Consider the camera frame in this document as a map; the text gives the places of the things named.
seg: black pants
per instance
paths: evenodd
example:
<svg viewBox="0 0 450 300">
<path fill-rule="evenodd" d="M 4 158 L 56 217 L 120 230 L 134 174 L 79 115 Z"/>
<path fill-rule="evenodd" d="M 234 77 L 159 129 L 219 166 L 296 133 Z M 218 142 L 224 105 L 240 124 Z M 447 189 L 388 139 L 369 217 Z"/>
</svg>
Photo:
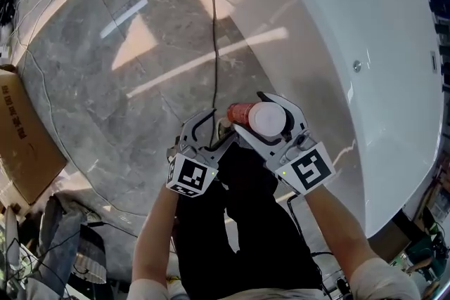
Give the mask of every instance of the black pants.
<svg viewBox="0 0 450 300">
<path fill-rule="evenodd" d="M 174 241 L 191 300 L 221 299 L 247 289 L 320 289 L 321 275 L 295 224 L 273 196 L 276 179 L 253 150 L 233 144 L 218 181 L 197 198 L 180 196 Z M 237 223 L 229 246 L 224 210 Z"/>
</svg>

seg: white bathtub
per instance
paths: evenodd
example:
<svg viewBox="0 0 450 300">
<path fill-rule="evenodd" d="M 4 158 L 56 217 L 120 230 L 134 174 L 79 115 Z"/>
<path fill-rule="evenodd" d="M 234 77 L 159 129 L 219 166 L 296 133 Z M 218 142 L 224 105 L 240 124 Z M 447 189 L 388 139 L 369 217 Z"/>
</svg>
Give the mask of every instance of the white bathtub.
<svg viewBox="0 0 450 300">
<path fill-rule="evenodd" d="M 276 91 L 303 109 L 335 162 L 329 189 L 372 236 L 437 156 L 444 96 L 428 0 L 217 0 L 217 6 Z"/>
</svg>

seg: gray tile floor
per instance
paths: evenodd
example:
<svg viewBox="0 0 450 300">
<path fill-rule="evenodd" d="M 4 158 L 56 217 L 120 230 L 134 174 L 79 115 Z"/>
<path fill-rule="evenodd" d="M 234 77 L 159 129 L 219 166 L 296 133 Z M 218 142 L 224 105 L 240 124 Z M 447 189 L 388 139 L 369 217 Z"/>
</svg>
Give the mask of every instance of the gray tile floor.
<svg viewBox="0 0 450 300">
<path fill-rule="evenodd" d="M 21 19 L 38 0 L 22 0 Z M 22 42 L 49 0 L 42 1 L 20 26 Z M 124 20 L 137 4 L 145 4 Z M 41 17 L 29 49 L 44 72 L 53 120 L 73 164 L 70 179 L 57 187 L 98 211 L 106 220 L 139 233 L 167 174 L 166 149 L 182 121 L 210 107 L 214 88 L 214 53 L 210 0 L 54 0 Z M 229 18 L 217 25 L 221 47 L 243 40 Z M 43 123 L 57 144 L 41 74 L 18 46 L 14 61 Z M 219 59 L 218 113 L 230 103 L 256 100 L 256 90 L 273 91 L 248 46 Z M 211 124 L 203 129 L 209 137 Z M 109 199 L 108 206 L 90 188 L 70 186 L 82 179 Z M 288 193 L 279 186 L 276 195 Z M 324 250 L 304 202 L 297 211 L 313 251 Z M 234 223 L 227 225 L 237 248 Z M 103 236 L 111 277 L 129 280 L 134 239 L 113 228 Z"/>
</svg>

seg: brown box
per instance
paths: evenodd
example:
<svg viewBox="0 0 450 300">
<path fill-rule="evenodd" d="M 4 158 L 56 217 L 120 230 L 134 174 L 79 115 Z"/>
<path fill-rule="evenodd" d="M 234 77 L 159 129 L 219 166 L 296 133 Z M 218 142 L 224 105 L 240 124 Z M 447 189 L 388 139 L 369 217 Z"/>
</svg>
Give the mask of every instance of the brown box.
<svg viewBox="0 0 450 300">
<path fill-rule="evenodd" d="M 0 199 L 33 204 L 66 165 L 18 75 L 0 70 Z"/>
</svg>

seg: white lid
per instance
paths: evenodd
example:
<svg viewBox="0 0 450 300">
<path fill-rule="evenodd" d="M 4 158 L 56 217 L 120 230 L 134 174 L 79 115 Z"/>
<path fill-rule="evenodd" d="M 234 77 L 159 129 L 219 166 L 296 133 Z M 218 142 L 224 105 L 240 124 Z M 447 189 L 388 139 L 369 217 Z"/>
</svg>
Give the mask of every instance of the white lid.
<svg viewBox="0 0 450 300">
<path fill-rule="evenodd" d="M 277 103 L 255 104 L 248 114 L 250 127 L 263 136 L 278 135 L 286 124 L 286 113 Z"/>
</svg>

